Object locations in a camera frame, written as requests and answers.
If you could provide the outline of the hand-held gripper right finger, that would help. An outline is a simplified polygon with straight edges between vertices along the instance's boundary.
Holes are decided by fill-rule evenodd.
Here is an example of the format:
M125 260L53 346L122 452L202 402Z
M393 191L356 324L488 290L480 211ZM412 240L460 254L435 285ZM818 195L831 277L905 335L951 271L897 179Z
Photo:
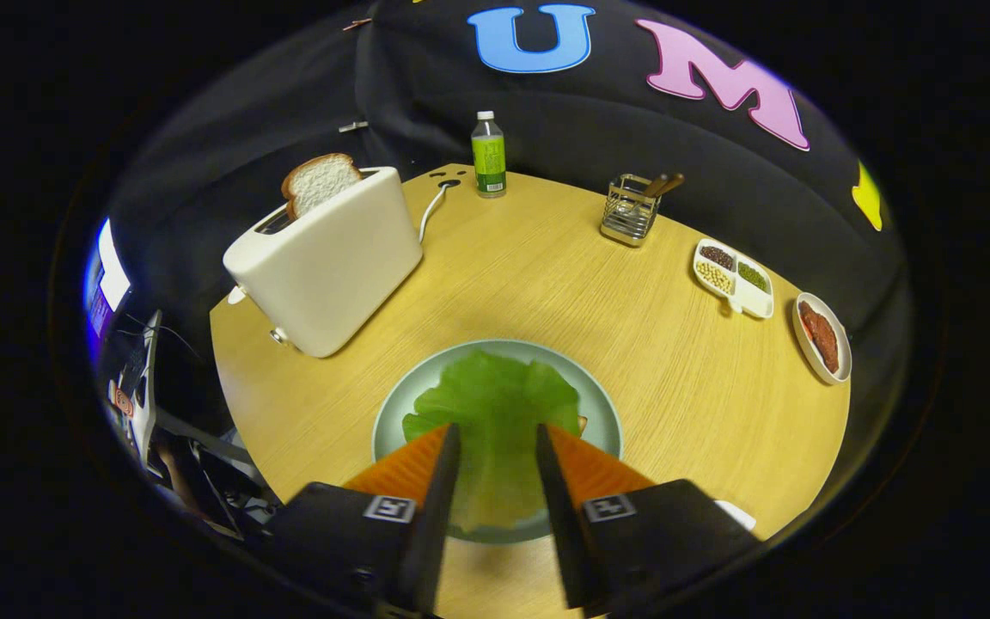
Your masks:
M565 428L535 428L567 607L662 616L760 540L691 481L656 483Z

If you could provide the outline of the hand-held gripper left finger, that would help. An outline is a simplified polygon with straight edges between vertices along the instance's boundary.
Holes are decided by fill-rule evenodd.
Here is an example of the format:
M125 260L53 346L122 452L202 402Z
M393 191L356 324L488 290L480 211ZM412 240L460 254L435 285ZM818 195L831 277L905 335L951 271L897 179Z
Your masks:
M344 486L309 483L267 525L267 555L341 616L431 616L461 455L444 424Z

